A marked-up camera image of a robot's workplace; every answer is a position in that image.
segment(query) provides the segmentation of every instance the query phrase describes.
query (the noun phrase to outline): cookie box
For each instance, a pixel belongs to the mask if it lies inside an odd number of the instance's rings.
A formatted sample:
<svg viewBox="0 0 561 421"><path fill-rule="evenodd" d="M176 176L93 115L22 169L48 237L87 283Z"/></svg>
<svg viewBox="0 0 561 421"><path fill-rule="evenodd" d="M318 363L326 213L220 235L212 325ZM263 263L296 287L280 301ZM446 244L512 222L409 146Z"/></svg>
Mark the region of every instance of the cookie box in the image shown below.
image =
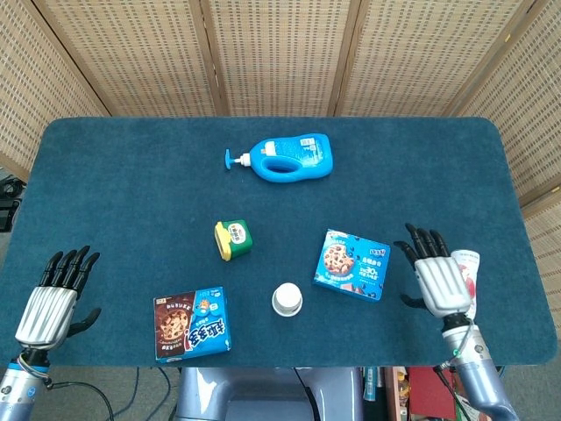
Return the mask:
<svg viewBox="0 0 561 421"><path fill-rule="evenodd" d="M154 298L156 361L171 362L230 350L222 287Z"/></svg>
<svg viewBox="0 0 561 421"><path fill-rule="evenodd" d="M328 230L314 284L366 301L379 301L389 253L386 244Z"/></svg>

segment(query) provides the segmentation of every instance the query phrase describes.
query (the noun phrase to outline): cookie image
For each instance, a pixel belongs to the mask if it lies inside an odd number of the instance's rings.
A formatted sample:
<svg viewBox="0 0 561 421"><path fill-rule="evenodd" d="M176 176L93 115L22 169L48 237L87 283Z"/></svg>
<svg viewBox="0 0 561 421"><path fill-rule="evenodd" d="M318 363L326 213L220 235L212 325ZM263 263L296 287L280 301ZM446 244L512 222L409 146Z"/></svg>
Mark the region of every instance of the cookie image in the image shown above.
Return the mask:
<svg viewBox="0 0 561 421"><path fill-rule="evenodd" d="M347 254L346 246L334 244L325 251L323 264L330 274L345 276L351 272L354 259Z"/></svg>
<svg viewBox="0 0 561 421"><path fill-rule="evenodd" d="M187 330L188 324L184 310L170 311L160 325L161 334L165 340L177 339Z"/></svg>

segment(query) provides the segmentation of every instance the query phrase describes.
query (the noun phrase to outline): blue cookie box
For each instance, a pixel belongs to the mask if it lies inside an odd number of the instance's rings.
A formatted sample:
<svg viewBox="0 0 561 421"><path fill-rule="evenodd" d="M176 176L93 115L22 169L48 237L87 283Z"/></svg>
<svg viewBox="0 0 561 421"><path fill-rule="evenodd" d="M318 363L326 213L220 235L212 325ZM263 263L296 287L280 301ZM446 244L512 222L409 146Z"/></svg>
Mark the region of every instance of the blue cookie box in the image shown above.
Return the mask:
<svg viewBox="0 0 561 421"><path fill-rule="evenodd" d="M189 329L183 338L185 343L189 343L190 349L166 357L159 357L156 351L156 361L165 363L230 351L231 335L224 289L216 287L195 291L192 311Z"/></svg>
<svg viewBox="0 0 561 421"><path fill-rule="evenodd" d="M330 247L337 249L337 245L343 246L345 250L344 268L347 271L344 273L330 271L325 266L324 256ZM366 301L379 301L384 288L390 251L390 246L386 244L328 230L313 283ZM347 268L349 265L346 262L350 261L353 261L352 266Z"/></svg>

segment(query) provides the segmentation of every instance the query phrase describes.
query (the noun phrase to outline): gray floor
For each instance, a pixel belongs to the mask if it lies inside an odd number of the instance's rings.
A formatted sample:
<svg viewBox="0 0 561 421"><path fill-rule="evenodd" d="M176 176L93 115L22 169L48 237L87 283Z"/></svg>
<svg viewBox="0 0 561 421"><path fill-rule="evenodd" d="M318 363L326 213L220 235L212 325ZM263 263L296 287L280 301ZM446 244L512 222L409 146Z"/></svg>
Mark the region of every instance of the gray floor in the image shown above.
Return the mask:
<svg viewBox="0 0 561 421"><path fill-rule="evenodd" d="M0 266L10 236L0 233ZM160 409L150 418L167 421L177 398L179 373L165 368L171 383L171 392ZM134 367L52 367L56 382L89 382L109 398L114 411L123 408L131 399L136 379ZM561 419L561 354L543 366L509 367L504 382L510 399L522 420L554 421ZM167 382L156 368L143 367L139 371L138 391L131 408L117 417L119 420L147 420L164 398ZM84 388L65 388L45 392L37 399L33 421L105 420L107 410L101 398Z"/></svg>

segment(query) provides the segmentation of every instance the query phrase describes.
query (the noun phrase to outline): blue plastic bottle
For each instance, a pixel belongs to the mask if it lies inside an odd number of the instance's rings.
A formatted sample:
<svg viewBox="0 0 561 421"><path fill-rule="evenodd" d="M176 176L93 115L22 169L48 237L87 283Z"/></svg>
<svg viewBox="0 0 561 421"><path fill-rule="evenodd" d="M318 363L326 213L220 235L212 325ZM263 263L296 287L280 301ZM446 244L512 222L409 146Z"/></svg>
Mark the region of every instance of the blue plastic bottle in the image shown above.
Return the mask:
<svg viewBox="0 0 561 421"><path fill-rule="evenodd" d="M236 160L230 158L230 149L226 149L224 162L228 169L233 163L251 167L269 182L321 178L333 169L330 140L321 133L261 140Z"/></svg>

